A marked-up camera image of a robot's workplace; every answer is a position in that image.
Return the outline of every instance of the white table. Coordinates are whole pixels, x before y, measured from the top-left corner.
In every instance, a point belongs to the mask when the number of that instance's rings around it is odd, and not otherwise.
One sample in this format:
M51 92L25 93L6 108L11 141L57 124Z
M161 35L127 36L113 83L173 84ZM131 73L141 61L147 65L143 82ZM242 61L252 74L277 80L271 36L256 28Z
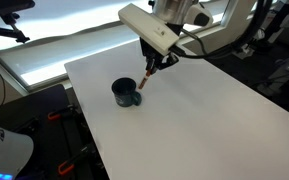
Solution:
M66 64L111 180L289 180L289 113L205 60L151 76L142 105L119 107L120 77L137 83L138 41Z

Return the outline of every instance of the dark blue mug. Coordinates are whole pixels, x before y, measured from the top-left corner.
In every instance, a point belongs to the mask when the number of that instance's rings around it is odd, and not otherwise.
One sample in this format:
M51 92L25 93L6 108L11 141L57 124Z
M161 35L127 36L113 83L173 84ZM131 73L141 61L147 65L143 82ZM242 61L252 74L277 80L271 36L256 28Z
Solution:
M116 103L122 107L139 106L142 102L141 94L135 91L136 82L130 78L120 78L112 84L112 91Z

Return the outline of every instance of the bright window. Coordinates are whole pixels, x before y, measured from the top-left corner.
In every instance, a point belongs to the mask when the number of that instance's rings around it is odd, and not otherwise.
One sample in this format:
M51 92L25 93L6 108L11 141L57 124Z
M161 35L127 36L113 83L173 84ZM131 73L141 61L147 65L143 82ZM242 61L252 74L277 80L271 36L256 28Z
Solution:
M214 23L219 23L229 0L200 2L211 11ZM127 4L151 11L148 0L35 0L35 3L32 9L17 12L21 18L16 25L31 41L21 45L15 39L0 37L0 60L28 88L65 76L66 62L137 39L126 26L108 24L118 21L117 12ZM0 27L10 28L1 19Z

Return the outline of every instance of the mug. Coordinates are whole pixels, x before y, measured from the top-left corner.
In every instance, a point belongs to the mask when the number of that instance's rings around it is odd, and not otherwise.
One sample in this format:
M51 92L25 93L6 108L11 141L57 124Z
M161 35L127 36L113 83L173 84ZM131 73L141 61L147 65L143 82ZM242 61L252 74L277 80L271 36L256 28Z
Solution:
M136 83L131 78L120 78L112 84L112 91L116 103L122 107L139 106L142 102L141 94L135 91Z

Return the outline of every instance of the mug handle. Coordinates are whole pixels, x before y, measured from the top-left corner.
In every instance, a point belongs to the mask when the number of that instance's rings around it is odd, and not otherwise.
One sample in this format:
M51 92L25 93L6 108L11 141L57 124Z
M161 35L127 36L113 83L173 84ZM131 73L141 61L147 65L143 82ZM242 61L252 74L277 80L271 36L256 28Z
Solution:
M141 96L141 94L135 91L135 92L132 94L132 101L133 101L133 104L134 104L135 106L139 106L139 105L141 104L141 102L142 102L142 96Z

